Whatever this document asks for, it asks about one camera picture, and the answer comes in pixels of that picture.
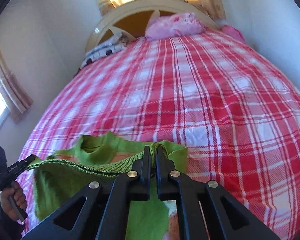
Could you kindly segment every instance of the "human hand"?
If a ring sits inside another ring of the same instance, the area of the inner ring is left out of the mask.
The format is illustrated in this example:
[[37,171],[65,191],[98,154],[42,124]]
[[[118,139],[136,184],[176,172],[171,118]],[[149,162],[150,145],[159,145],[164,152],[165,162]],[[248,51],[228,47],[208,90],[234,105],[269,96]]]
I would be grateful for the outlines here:
[[173,233],[165,233],[162,240],[179,240],[179,238]]
[[20,187],[18,182],[14,182],[13,187],[5,188],[0,192],[0,202],[1,207],[4,213],[6,213],[12,220],[17,221],[18,215],[14,211],[13,207],[10,204],[9,196],[13,195],[13,198],[16,200],[17,205],[26,210],[28,203],[26,201],[26,196],[23,194],[23,189]]

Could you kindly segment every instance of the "plaid blanket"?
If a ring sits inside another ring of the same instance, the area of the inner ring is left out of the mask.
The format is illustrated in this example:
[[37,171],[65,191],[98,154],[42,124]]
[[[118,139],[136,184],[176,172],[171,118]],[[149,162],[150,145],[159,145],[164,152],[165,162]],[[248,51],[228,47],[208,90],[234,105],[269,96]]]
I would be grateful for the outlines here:
[[[20,155],[44,159],[81,134],[186,145],[187,173],[214,179],[282,239],[300,229],[300,93],[269,61],[217,31],[141,38],[84,68]],[[19,177],[37,225],[31,172]]]

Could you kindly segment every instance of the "green cloth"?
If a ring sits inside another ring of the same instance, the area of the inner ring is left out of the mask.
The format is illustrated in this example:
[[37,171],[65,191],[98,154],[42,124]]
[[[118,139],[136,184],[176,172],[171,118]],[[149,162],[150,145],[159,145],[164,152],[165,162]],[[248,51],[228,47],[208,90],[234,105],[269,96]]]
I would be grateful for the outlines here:
[[[155,167],[155,150],[158,145],[164,147],[176,170],[185,173],[186,147],[169,141],[127,141],[111,132],[100,137],[82,135],[71,149],[56,151],[45,161],[37,157],[27,169],[35,170],[34,198],[38,219],[43,220],[91,181],[106,182],[130,171],[132,163],[142,158],[145,146],[150,146],[151,165]],[[116,155],[126,153],[133,155],[110,163]],[[65,158],[74,156],[79,163],[58,159],[58,155]],[[140,236],[144,240],[161,240],[168,231],[168,208],[158,199],[156,182],[153,179],[150,195],[147,202],[131,202],[126,240],[140,239]]]

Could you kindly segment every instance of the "pink cushion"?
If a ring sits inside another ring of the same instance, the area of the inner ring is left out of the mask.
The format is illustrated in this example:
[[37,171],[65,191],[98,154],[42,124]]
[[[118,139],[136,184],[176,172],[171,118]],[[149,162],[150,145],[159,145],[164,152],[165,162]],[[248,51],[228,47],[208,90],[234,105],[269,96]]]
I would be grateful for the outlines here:
[[150,26],[146,29],[146,38],[153,41],[198,34],[203,32],[205,28],[205,24],[199,21],[194,13],[177,13],[171,16],[159,17],[150,23]]
[[246,43],[244,36],[241,31],[235,29],[234,27],[230,25],[225,25],[220,29],[223,33],[229,35],[230,37],[236,39],[237,41],[240,41],[242,43]]

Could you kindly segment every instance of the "metal screw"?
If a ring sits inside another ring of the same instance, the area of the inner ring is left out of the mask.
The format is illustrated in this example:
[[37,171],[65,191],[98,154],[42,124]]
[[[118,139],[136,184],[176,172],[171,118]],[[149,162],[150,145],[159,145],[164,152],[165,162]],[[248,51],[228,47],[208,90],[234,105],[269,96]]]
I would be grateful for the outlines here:
[[89,188],[98,188],[99,186],[100,186],[100,184],[97,181],[92,181],[89,184]]
[[179,177],[179,176],[180,176],[180,172],[179,172],[179,171],[171,171],[171,172],[170,172],[170,175],[171,175],[172,177]]
[[138,173],[136,171],[129,171],[128,172],[128,177],[130,178],[134,178],[138,175]]
[[210,180],[208,182],[208,186],[212,187],[212,188],[216,188],[216,187],[218,187],[218,182],[216,182],[215,180]]

